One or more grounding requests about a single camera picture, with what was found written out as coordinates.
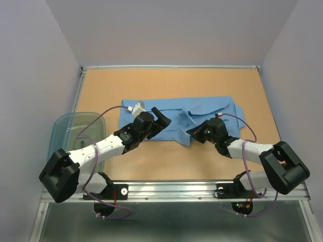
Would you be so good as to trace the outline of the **light blue long sleeve shirt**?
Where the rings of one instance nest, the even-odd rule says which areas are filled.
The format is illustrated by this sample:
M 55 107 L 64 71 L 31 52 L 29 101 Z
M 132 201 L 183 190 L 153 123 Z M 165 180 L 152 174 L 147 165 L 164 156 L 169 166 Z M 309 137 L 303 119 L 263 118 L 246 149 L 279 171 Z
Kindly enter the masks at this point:
M 238 106 L 231 96 L 220 97 L 184 97 L 170 99 L 143 100 L 144 108 L 151 113 L 156 107 L 164 116 L 171 119 L 171 124 L 153 141 L 176 141 L 181 145 L 189 146 L 191 138 L 186 133 L 204 121 L 214 117 L 217 113 L 228 113 L 222 117 L 229 135 L 240 137 L 240 129 L 245 126 L 236 119 L 245 119 L 243 109 Z

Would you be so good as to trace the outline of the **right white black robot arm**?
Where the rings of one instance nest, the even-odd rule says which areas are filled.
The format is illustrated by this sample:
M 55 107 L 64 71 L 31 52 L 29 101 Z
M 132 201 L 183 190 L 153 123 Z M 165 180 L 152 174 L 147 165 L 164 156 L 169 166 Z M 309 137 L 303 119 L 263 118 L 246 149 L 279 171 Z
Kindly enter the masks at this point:
M 310 176 L 309 169 L 288 143 L 279 141 L 265 145 L 230 136 L 224 121 L 218 116 L 204 121 L 187 133 L 200 143 L 214 144 L 222 156 L 262 165 L 262 171 L 246 169 L 231 183 L 219 188 L 220 198 L 243 197 L 262 189 L 274 189 L 279 194 L 287 195 Z

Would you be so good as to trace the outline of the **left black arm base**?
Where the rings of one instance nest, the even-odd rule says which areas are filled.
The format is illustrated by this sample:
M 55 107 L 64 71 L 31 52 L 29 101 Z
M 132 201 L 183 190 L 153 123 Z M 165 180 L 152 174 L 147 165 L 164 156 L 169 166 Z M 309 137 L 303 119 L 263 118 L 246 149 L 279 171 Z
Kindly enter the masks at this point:
M 127 200 L 128 184 L 88 184 L 86 191 L 101 200 Z

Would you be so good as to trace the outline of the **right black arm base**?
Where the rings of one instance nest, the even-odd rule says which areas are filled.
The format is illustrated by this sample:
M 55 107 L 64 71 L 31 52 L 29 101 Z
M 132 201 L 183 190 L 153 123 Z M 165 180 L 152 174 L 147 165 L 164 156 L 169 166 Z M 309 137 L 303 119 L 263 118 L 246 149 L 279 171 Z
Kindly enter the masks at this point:
M 218 199 L 247 199 L 251 196 L 256 198 L 256 193 L 252 190 L 246 190 L 239 184 L 220 183 L 213 191 L 213 196 Z

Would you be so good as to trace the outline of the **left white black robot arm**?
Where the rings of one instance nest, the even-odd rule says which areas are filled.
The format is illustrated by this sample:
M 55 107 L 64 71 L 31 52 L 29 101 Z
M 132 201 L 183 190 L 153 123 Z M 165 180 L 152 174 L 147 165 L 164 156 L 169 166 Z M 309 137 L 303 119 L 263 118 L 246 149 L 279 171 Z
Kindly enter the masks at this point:
M 40 173 L 39 180 L 56 203 L 82 193 L 88 179 L 97 182 L 92 187 L 92 192 L 106 199 L 112 194 L 113 187 L 105 182 L 102 175 L 85 175 L 85 172 L 90 167 L 95 168 L 98 162 L 137 148 L 143 140 L 153 138 L 171 122 L 156 107 L 151 112 L 139 111 L 134 114 L 133 122 L 97 143 L 78 150 L 55 151 Z

